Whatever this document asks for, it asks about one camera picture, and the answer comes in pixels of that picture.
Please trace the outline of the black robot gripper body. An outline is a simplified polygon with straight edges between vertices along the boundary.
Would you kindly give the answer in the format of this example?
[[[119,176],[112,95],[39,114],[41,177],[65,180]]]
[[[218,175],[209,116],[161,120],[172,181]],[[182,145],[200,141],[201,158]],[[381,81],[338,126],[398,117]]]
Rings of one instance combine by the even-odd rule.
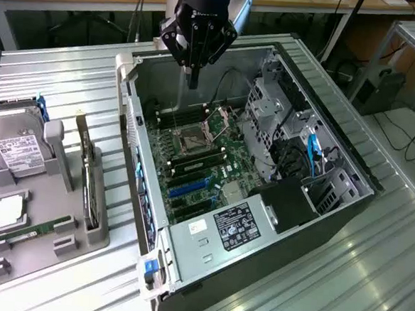
[[[216,18],[218,22],[229,19],[230,0],[178,0],[176,19],[179,24],[190,25],[192,18]]]

